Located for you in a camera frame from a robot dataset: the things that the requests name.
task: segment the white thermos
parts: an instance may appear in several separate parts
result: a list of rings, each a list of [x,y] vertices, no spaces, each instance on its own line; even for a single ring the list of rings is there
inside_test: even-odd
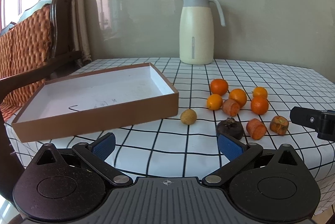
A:
[[[225,26],[218,0],[184,0],[179,29],[179,55],[184,63],[205,65],[213,61],[214,24],[209,2],[216,4]]]

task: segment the metal screw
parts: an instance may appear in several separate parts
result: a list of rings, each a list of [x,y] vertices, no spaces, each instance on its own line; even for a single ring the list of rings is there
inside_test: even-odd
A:
[[[118,184],[129,182],[129,177],[124,175],[118,175],[113,178],[113,181]]]
[[[208,183],[218,183],[221,181],[221,178],[217,175],[209,175],[205,178],[205,181]]]

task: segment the dried fruit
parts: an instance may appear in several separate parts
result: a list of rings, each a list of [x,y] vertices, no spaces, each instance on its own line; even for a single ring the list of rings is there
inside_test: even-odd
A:
[[[196,120],[197,113],[192,109],[185,110],[180,115],[180,121],[185,125],[192,125],[195,123]]]
[[[283,136],[286,134],[288,129],[289,129],[289,121],[285,117],[277,115],[274,118],[272,118],[270,123],[270,130]]]

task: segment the blue gripper pad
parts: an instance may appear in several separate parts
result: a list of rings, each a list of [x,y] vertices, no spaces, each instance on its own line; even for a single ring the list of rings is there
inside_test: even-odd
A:
[[[243,154],[243,148],[229,140],[224,135],[220,135],[217,141],[220,152],[230,161]]]
[[[114,151],[116,139],[115,135],[109,132],[95,142],[90,145],[91,152],[104,161]]]

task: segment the wooden chair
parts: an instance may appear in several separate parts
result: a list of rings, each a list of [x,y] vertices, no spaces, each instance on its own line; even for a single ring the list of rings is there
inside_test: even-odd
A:
[[[0,195],[12,191],[24,171],[4,122],[56,69],[81,58],[73,51],[71,0],[40,0],[0,36]]]

